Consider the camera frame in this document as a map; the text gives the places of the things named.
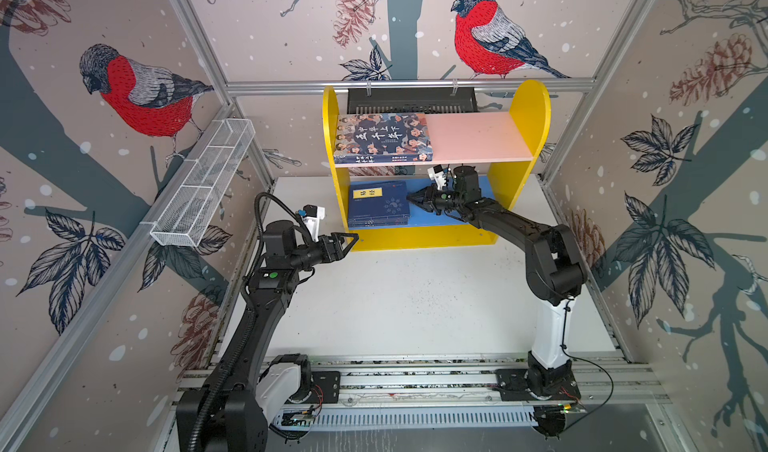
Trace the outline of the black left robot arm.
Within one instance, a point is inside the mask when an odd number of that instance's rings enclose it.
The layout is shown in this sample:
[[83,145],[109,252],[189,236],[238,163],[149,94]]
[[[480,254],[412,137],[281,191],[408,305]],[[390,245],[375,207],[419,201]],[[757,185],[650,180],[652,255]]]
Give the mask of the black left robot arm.
[[290,211],[285,220],[264,223],[261,209],[272,202],[262,192],[254,199],[258,245],[240,296],[245,310],[223,358],[203,386],[183,394],[176,408],[183,451],[263,451],[270,435],[299,441],[301,434],[281,431],[275,417],[289,400],[313,393],[309,359],[284,354],[264,361],[280,319],[290,306],[302,273],[319,264],[343,260],[359,240],[356,233],[314,235],[306,221],[309,208]]

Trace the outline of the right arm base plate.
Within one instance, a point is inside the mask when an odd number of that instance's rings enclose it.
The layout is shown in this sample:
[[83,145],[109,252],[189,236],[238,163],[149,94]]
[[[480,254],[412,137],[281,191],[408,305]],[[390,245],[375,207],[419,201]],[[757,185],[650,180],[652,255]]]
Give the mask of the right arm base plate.
[[508,368],[497,369],[494,375],[493,390],[499,393],[503,402],[581,400],[581,392],[570,370]]

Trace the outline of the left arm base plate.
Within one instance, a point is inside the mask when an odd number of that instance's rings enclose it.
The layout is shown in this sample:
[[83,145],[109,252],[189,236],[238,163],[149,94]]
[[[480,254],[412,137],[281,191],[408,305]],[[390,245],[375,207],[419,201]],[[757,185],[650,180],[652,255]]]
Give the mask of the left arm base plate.
[[307,392],[297,392],[289,397],[286,405],[337,404],[341,388],[341,373],[338,371],[320,371],[312,373],[312,382]]

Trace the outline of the colourful illustrated thick book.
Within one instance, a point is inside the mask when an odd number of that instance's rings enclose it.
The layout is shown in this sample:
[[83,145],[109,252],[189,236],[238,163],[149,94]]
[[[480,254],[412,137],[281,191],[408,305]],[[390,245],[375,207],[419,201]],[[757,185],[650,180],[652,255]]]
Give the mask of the colourful illustrated thick book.
[[433,159],[425,114],[342,115],[332,138],[336,164],[410,164]]

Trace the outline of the blue book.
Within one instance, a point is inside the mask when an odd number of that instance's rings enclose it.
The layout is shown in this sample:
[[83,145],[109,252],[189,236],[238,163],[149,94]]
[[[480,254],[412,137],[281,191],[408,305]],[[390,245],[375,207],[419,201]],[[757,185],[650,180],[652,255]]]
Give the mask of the blue book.
[[408,189],[404,181],[354,183],[350,188],[350,219],[384,220],[409,217]]
[[406,226],[409,220],[409,213],[355,214],[349,217],[348,227],[350,229],[400,227]]

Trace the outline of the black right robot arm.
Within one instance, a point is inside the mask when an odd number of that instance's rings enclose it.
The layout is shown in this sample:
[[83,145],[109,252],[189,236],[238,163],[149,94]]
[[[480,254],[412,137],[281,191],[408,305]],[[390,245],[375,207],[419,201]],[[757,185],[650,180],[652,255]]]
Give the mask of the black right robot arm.
[[587,279],[587,266],[572,230],[550,226],[512,212],[483,195],[472,166],[453,170],[435,166],[431,184],[407,196],[414,206],[446,215],[491,232],[518,247],[525,255],[525,281],[540,300],[537,328],[527,357],[527,389],[546,399],[572,380],[572,358],[567,351],[569,316]]

